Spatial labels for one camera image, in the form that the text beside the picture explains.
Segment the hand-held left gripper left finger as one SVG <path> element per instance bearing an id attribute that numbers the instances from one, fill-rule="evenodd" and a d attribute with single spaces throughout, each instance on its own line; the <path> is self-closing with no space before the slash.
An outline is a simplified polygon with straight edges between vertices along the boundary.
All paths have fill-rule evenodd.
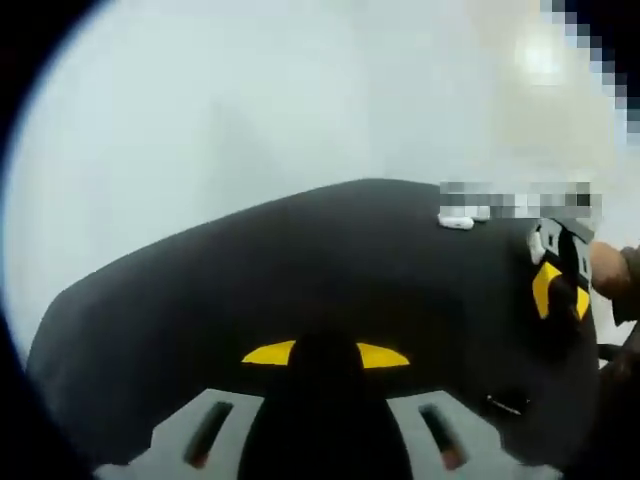
<path id="1" fill-rule="evenodd" d="M 323 478 L 323 333 L 225 347 L 193 395 L 159 417 L 146 447 L 94 476 Z"/>

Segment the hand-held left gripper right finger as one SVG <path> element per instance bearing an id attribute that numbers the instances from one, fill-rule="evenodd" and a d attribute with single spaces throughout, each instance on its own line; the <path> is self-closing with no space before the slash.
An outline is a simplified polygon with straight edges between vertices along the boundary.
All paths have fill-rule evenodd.
<path id="1" fill-rule="evenodd" d="M 323 468 L 332 479 L 545 479 L 427 357 L 323 338 Z"/>

